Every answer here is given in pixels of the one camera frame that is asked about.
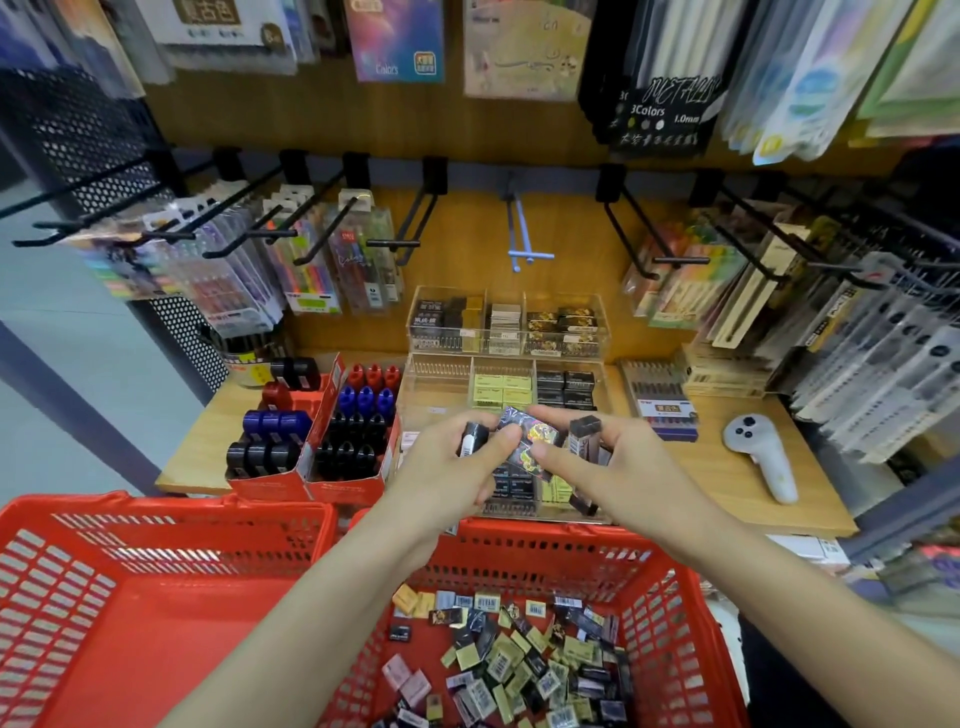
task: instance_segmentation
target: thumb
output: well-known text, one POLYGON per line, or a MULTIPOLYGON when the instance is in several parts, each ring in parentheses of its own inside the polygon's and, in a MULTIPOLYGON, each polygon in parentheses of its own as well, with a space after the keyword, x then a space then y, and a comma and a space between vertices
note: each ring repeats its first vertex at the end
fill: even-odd
POLYGON ((551 473, 559 475, 578 490, 593 496, 594 485, 603 477, 604 469, 577 457, 563 448, 555 448, 544 442, 535 442, 530 448, 534 459, 551 473))
POLYGON ((489 475, 510 457, 510 453, 520 444, 522 434, 520 425, 507 425, 497 430, 485 446, 467 458, 467 462, 477 471, 483 471, 483 475, 489 475))

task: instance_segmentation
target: wooden shelf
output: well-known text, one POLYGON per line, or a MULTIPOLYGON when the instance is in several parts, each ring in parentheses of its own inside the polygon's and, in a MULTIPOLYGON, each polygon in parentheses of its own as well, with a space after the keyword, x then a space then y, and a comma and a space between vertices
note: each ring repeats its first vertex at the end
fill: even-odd
MULTIPOLYGON (((384 352, 343 354, 348 365, 353 361, 371 362, 389 356, 384 352)), ((607 378, 612 413, 629 417, 629 403, 619 370, 608 366, 607 378)), ((190 428, 156 485, 170 493, 218 496, 229 493, 224 479, 224 454, 228 445, 240 436, 243 414, 256 408, 259 398, 259 390, 246 389, 228 379, 190 428)), ((779 400, 699 397, 694 403, 701 418, 700 439, 696 443, 668 443, 667 446, 720 505, 766 533, 836 537, 856 532, 853 519, 779 400), (777 425, 797 480, 799 503, 787 506, 773 500, 750 458, 730 452, 721 442, 723 427, 734 417, 750 412, 760 412, 777 425)))

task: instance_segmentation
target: white controller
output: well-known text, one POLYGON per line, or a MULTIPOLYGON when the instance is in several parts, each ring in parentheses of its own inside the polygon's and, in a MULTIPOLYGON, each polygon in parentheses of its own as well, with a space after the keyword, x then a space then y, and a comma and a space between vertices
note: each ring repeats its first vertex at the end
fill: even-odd
POLYGON ((743 415, 723 430, 723 444, 734 452, 745 452, 760 466, 767 488, 784 505, 796 503, 797 483, 790 470, 790 461, 783 451, 783 443, 770 418, 763 415, 743 415))

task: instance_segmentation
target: hand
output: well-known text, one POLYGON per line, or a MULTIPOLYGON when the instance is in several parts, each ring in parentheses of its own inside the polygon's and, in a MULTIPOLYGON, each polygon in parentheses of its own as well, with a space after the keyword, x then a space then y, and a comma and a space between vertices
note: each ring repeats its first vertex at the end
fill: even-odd
MULTIPOLYGON (((538 420, 569 429, 584 412, 535 405, 538 420)), ((536 442, 538 463, 596 502, 617 523, 653 539, 681 558, 720 511, 670 456, 657 433, 643 420, 599 415, 601 439, 613 449, 607 467, 594 465, 565 449, 536 442)))
MULTIPOLYGON (((493 471, 520 442, 520 427, 508 425, 492 432, 487 444, 473 455, 457 457, 464 428, 470 422, 492 431, 499 418, 489 412, 470 411, 426 428, 369 513, 404 529, 417 544, 429 544, 423 563, 445 529, 474 514, 477 506, 493 495, 493 471)), ((417 553, 423 551, 425 548, 417 549, 417 553)))

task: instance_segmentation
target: left hand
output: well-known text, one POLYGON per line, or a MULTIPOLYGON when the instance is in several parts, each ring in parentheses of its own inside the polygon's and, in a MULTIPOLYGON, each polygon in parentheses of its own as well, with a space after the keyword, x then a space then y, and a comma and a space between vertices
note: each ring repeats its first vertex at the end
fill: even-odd
POLYGON ((415 545, 429 544, 418 566, 430 558, 445 529, 476 513, 477 506, 493 494, 492 473, 516 449, 522 434, 518 425, 492 432, 498 422, 497 415, 474 410, 426 428, 368 514, 389 520, 411 536, 415 545), (457 457, 464 428, 471 422, 489 427, 490 440, 473 455, 457 457))

